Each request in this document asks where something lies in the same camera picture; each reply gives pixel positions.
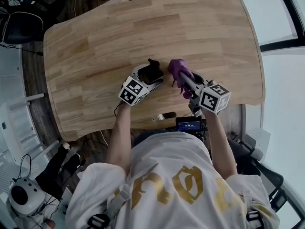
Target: wooden floor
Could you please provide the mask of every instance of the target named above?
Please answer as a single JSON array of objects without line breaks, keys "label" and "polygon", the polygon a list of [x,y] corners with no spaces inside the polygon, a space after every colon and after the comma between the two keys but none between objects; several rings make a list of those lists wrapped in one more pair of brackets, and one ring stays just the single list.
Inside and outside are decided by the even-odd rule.
[{"label": "wooden floor", "polygon": [[[47,3],[52,3],[55,0],[43,0]],[[58,16],[58,21],[66,21],[71,18],[83,14],[93,8],[105,3],[108,0],[66,0],[66,5],[62,13]],[[42,42],[31,42],[24,45],[25,49],[32,51],[43,51]],[[56,126],[54,116],[52,113],[50,101],[48,98],[48,90],[46,86],[43,57],[23,52],[23,77],[25,82],[25,89],[27,96],[45,93],[45,97],[32,101],[30,105],[31,115],[36,126],[37,132],[41,141],[45,145],[49,145],[56,139],[60,139],[60,133]],[[236,132],[241,135],[242,127],[242,107],[241,105],[229,106],[226,110],[220,113],[220,118],[225,127],[227,134]],[[132,130],[133,134],[137,136],[142,130]],[[111,130],[103,131],[106,141],[109,140]],[[81,154],[86,159],[86,164],[80,167],[79,171],[84,170],[89,164],[95,162],[104,162],[107,146],[102,138],[100,132],[95,132],[80,138],[78,141],[72,143],[74,153],[76,149],[81,149]],[[52,158],[54,153],[49,152],[49,158]],[[76,188],[79,179],[76,174],[73,175],[69,181],[69,189],[73,192]]]}]

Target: ar tag cube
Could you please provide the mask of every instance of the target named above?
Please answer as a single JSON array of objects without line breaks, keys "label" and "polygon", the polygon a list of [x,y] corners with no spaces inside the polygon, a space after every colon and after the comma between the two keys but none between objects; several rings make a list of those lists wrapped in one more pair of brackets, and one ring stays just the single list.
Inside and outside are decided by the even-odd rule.
[{"label": "ar tag cube", "polygon": [[220,84],[214,84],[202,89],[199,105],[202,108],[217,113],[227,107],[230,96],[230,91]]},{"label": "ar tag cube", "polygon": [[127,80],[123,83],[123,87],[119,93],[119,98],[128,103],[130,106],[134,106],[143,100],[148,93],[149,90],[145,88],[141,82],[138,82],[132,77],[128,76]]}]

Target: digital screen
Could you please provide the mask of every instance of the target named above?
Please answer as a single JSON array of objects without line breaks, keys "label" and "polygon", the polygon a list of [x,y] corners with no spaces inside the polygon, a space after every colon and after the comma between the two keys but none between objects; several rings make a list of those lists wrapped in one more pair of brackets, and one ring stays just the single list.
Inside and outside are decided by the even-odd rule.
[{"label": "digital screen", "polygon": [[178,131],[200,130],[200,121],[178,123]]}]

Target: person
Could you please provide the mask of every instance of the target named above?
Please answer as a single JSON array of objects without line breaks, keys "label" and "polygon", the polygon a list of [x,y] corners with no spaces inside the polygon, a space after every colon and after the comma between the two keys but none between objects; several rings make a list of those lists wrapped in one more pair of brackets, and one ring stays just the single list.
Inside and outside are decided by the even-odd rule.
[{"label": "person", "polygon": [[265,229],[278,228],[261,178],[237,174],[218,115],[203,114],[212,159],[202,141],[184,132],[153,132],[132,148],[131,107],[119,105],[106,162],[84,171],[66,228],[245,229],[252,210]]},{"label": "person", "polygon": [[[29,183],[36,183],[45,193],[45,205],[44,207],[37,208],[34,214],[22,215],[19,214],[11,205],[9,198],[6,201],[7,210],[14,220],[15,224],[20,229],[54,229],[56,223],[51,220],[53,213],[56,211],[61,197],[68,185],[68,179],[74,174],[77,168],[83,165],[81,163],[81,156],[74,154],[62,167],[65,157],[70,150],[70,145],[67,142],[62,142],[58,148],[57,153],[49,161],[44,171],[42,171],[36,179],[30,180],[28,177],[22,177],[21,179],[28,180]],[[18,201],[18,193],[13,194],[15,201]]]}]

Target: table top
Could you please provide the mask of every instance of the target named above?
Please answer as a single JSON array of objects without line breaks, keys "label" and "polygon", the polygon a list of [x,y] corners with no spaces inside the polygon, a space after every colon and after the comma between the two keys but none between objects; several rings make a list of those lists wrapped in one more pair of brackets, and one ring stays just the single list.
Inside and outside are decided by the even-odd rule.
[{"label": "table top", "polygon": [[44,35],[44,65],[55,120],[66,141],[113,128],[118,93],[134,67],[160,62],[164,82],[132,107],[132,128],[175,126],[190,115],[172,87],[171,59],[232,91],[230,104],[264,101],[260,49],[242,0],[110,0]]}]

